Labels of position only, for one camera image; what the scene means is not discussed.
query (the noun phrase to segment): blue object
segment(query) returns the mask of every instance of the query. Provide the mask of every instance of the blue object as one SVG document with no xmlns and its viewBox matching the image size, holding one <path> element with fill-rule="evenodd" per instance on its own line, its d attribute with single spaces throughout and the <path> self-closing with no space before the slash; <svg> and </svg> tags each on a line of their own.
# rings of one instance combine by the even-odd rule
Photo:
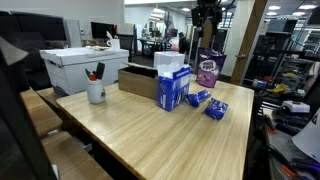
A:
<svg viewBox="0 0 320 180">
<path fill-rule="evenodd" d="M 211 98 L 211 102 L 204 112 L 213 119 L 221 120 L 227 108 L 228 104 Z"/>
<path fill-rule="evenodd" d="M 181 104 L 189 92 L 190 67 L 183 67 L 172 74 L 173 78 L 158 77 L 158 98 L 159 107 L 166 111 L 172 111 Z"/>
<path fill-rule="evenodd" d="M 211 94 L 207 90 L 202 90 L 197 94 L 187 94 L 186 97 L 192 106 L 199 107 L 201 102 L 211 97 Z"/>
</svg>

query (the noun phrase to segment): white box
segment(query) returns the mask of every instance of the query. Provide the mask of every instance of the white box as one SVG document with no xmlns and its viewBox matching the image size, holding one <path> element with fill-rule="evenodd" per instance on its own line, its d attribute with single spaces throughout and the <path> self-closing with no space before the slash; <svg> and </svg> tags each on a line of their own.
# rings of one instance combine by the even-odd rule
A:
<svg viewBox="0 0 320 180">
<path fill-rule="evenodd" d="M 184 54 L 179 54 L 177 52 L 171 52 L 171 51 L 155 52 L 153 67 L 157 68 L 158 65 L 171 64 L 172 62 L 175 62 L 175 61 L 179 63 L 179 66 L 183 66 L 184 58 L 185 58 Z"/>
<path fill-rule="evenodd" d="M 113 84 L 118 80 L 118 69 L 127 67 L 124 63 L 128 63 L 129 52 L 127 50 L 96 51 L 88 48 L 68 48 L 40 50 L 40 55 L 45 61 L 55 92 L 57 92 L 56 89 L 59 89 L 71 95 L 87 90 L 88 77 L 85 69 L 95 71 L 98 62 L 105 64 L 102 84 L 104 86 Z"/>
</svg>

